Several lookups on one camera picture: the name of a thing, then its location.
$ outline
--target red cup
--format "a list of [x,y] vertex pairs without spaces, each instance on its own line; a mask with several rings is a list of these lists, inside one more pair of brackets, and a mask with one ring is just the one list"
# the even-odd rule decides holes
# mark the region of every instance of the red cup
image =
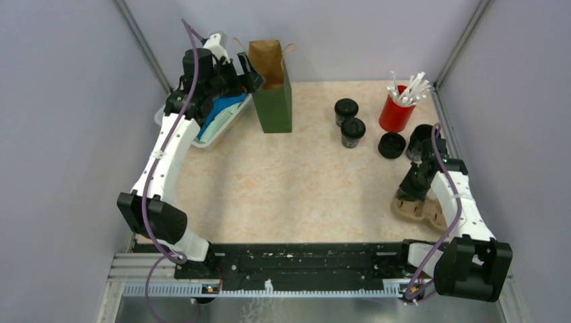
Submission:
[[[402,93],[407,86],[398,85],[399,94]],[[382,112],[378,119],[381,128],[390,133],[400,133],[407,126],[409,118],[416,106],[402,107],[397,105],[390,95],[387,95],[387,100],[384,103]]]

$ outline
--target cable tie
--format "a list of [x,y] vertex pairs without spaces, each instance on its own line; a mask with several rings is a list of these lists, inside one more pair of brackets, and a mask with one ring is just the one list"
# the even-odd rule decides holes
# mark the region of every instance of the cable tie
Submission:
[[155,150],[151,153],[151,157],[154,159],[162,159],[165,155],[165,152],[162,150]]
[[446,204],[442,205],[442,210],[445,210],[448,207],[448,205],[451,202],[456,201],[457,198],[467,199],[467,200],[472,200],[472,201],[474,200],[471,196],[466,195],[466,194],[462,194],[462,193],[454,194],[454,195],[450,196],[450,199],[446,202]]

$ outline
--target gray wall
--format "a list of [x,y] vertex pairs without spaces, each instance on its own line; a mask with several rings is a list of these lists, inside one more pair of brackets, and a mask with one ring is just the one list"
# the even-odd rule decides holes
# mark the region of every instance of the gray wall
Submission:
[[127,0],[171,85],[189,48],[184,17],[203,36],[223,30],[245,46],[256,39],[296,42],[292,81],[388,79],[425,71],[435,80],[477,0]]
[[0,3],[0,322],[92,322],[164,97],[110,0]]
[[496,1],[444,85],[482,216],[536,322],[568,322],[569,1]]

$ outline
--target black lid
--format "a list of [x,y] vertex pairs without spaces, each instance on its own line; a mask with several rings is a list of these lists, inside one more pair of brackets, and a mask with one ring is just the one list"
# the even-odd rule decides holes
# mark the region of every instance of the black lid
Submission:
[[398,133],[385,133],[378,143],[378,152],[385,158],[395,159],[399,157],[405,147],[406,140]]
[[357,115],[357,112],[359,112],[359,105],[349,98],[340,99],[335,104],[335,113],[344,118],[352,118]]
[[350,139],[361,139],[365,135],[365,124],[357,118],[349,118],[343,121],[341,133]]

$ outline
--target white plastic tray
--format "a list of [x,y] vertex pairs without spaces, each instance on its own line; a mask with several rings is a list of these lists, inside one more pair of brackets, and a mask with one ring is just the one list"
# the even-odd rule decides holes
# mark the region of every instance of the white plastic tray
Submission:
[[[244,99],[244,101],[242,101],[242,103],[239,105],[238,109],[236,109],[235,113],[233,113],[233,115],[222,125],[222,127],[220,127],[220,129],[218,129],[218,131],[216,131],[216,133],[210,138],[209,141],[202,143],[197,138],[195,138],[192,145],[195,147],[198,147],[198,148],[202,148],[206,151],[211,151],[212,149],[214,149],[214,147],[216,147],[218,142],[220,142],[220,139],[224,136],[224,133],[228,130],[228,127],[235,120],[237,120],[236,117],[245,108],[248,108],[249,106],[252,106],[253,104],[254,104],[254,100],[252,100],[252,96],[250,94],[247,95],[246,98]],[[163,110],[164,110],[164,105],[157,111],[157,113],[155,113],[154,119],[155,119],[155,123],[158,125],[162,124]]]

